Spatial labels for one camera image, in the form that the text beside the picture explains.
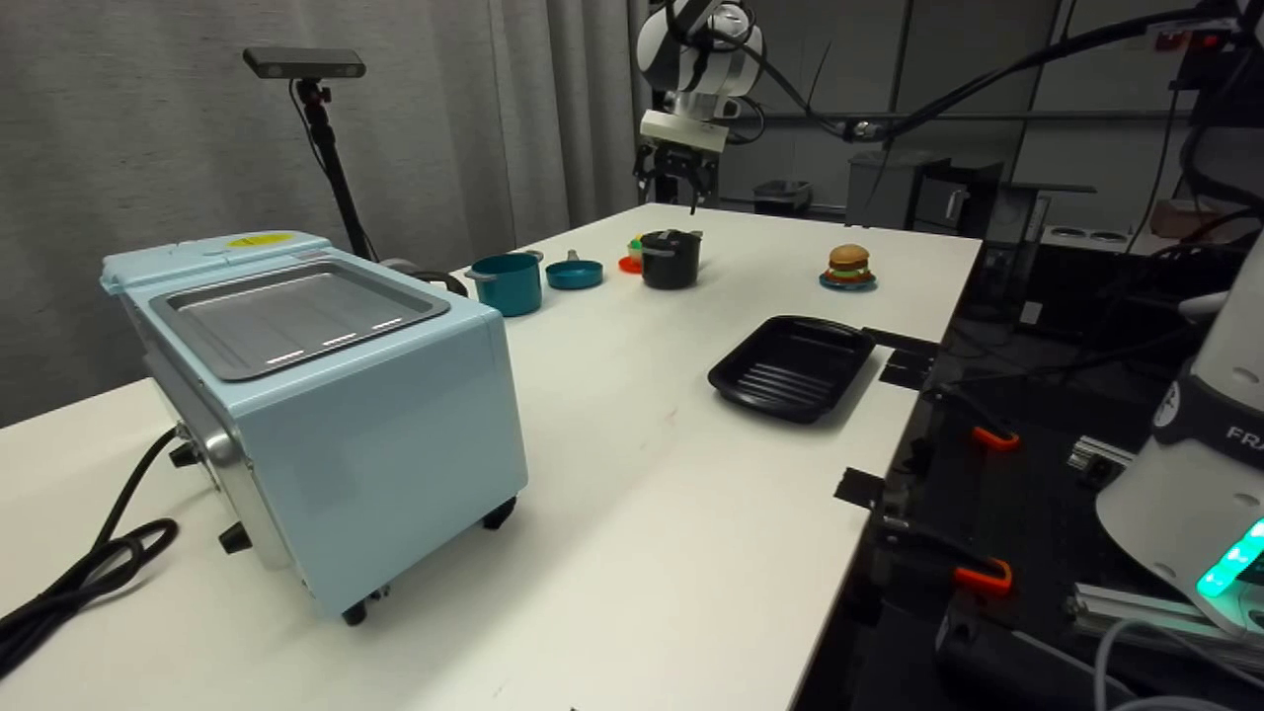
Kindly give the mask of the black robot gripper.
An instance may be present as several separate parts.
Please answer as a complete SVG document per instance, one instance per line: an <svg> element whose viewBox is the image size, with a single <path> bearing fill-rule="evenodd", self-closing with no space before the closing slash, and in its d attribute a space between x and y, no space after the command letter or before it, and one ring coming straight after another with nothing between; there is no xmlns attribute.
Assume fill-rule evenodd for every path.
<svg viewBox="0 0 1264 711"><path fill-rule="evenodd" d="M659 201L709 201L718 181L718 156L678 141L649 147L649 193Z"/></svg>

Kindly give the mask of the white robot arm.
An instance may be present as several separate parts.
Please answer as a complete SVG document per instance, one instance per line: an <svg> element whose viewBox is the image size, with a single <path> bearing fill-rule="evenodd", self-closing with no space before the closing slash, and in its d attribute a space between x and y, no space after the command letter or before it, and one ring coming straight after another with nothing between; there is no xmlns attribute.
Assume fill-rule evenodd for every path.
<svg viewBox="0 0 1264 711"><path fill-rule="evenodd" d="M665 105L642 113L636 135L665 175L709 193L709 163L726 149L726 105L760 77L842 141L890 141L984 95L1006 73L1069 59L1154 26L1222 33L1260 50L1260 0L1217 0L1148 13L1027 50L1004 67L921 102L900 117L826 117L767 59L767 33L740 0L657 0L636 33L636 71ZM1183 591L1230 640L1264 636L1264 389L1260 389L1260 280L1264 255L1249 251L1230 293L1217 293L1214 326L1193 364L1164 387L1146 447L1095 499L1110 542L1148 578Z"/></svg>

